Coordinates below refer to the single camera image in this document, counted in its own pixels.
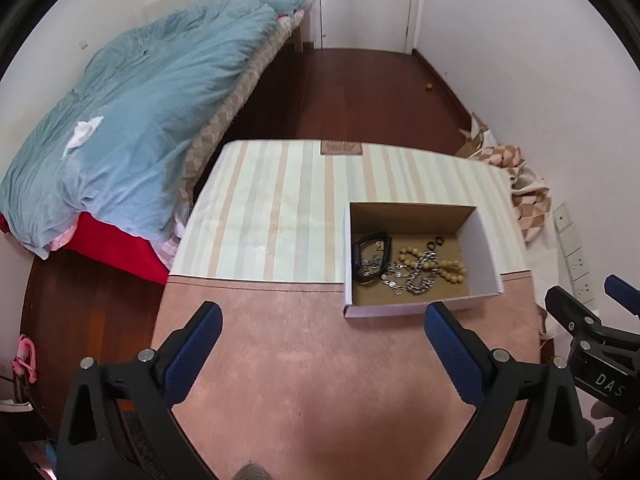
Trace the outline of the white tissue on duvet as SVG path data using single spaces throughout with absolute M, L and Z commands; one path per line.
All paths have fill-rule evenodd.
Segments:
M 70 140 L 65 145 L 62 157 L 66 157 L 71 151 L 81 148 L 98 130 L 102 124 L 104 117 L 96 116 L 88 120 L 88 122 L 78 122 L 74 127 L 74 131 Z

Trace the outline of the red bed sheet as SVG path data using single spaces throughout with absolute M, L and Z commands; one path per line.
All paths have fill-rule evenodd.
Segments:
M 152 245 L 82 212 L 75 223 L 47 246 L 49 252 L 66 249 L 142 278 L 165 285 L 169 270 Z

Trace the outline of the pink slipper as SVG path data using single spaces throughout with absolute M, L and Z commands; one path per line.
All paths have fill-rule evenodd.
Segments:
M 25 377 L 30 384 L 34 384 L 37 380 L 36 347 L 32 340 L 24 334 L 18 337 L 12 370 L 16 376 Z

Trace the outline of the pink striped table mat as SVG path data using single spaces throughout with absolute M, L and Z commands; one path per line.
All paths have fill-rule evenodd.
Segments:
M 461 322 L 514 358 L 539 356 L 538 309 L 508 176 L 454 156 L 367 144 L 236 141 L 196 201 L 158 311 L 155 342 L 207 300 L 224 329 L 180 425 L 214 473 L 277 479 L 424 479 L 472 414 L 420 314 L 345 308 L 349 203 L 472 206 L 503 284 Z

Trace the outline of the checkered beige blanket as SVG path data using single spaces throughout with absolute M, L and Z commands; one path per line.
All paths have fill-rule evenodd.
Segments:
M 488 125 L 471 113 L 469 130 L 459 129 L 465 140 L 456 155 L 484 162 L 505 172 L 510 179 L 511 203 L 525 245 L 540 235 L 551 212 L 551 195 L 544 180 L 529 166 L 521 149 L 512 144 L 495 144 Z

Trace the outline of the black smart band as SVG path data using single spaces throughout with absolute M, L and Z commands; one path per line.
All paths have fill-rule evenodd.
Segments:
M 380 278 L 390 264 L 392 239 L 384 231 L 376 231 L 352 242 L 352 278 L 367 284 Z

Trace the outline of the white door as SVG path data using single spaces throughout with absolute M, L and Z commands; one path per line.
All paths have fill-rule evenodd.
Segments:
M 408 53 L 416 34 L 421 0 L 318 0 L 322 49 Z

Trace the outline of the white wall power strip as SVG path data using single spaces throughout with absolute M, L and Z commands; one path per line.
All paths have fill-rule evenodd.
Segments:
M 570 280 L 570 292 L 590 311 L 597 313 L 590 269 L 582 251 L 582 240 L 577 226 L 564 203 L 555 208 L 552 216 L 564 266 Z

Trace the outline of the white cardboard box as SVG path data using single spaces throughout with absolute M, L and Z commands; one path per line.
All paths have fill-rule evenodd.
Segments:
M 384 231 L 390 264 L 380 278 L 352 278 L 352 242 Z M 474 206 L 351 202 L 345 211 L 344 317 L 422 314 L 442 301 L 473 309 L 503 293 L 488 229 Z

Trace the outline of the bed with checkered mattress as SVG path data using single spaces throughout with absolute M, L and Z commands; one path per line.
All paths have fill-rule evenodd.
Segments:
M 62 248 L 166 281 L 192 188 L 307 0 L 163 0 L 97 50 L 1 183 L 1 221 L 40 258 Z

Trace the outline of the blue duvet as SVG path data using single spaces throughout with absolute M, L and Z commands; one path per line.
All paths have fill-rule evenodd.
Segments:
M 186 153 L 283 15 L 305 0 L 212 0 L 129 29 L 96 52 L 23 143 L 1 183 L 1 212 L 26 249 L 82 212 L 153 244 L 175 222 Z M 62 157 L 78 122 L 103 116 Z

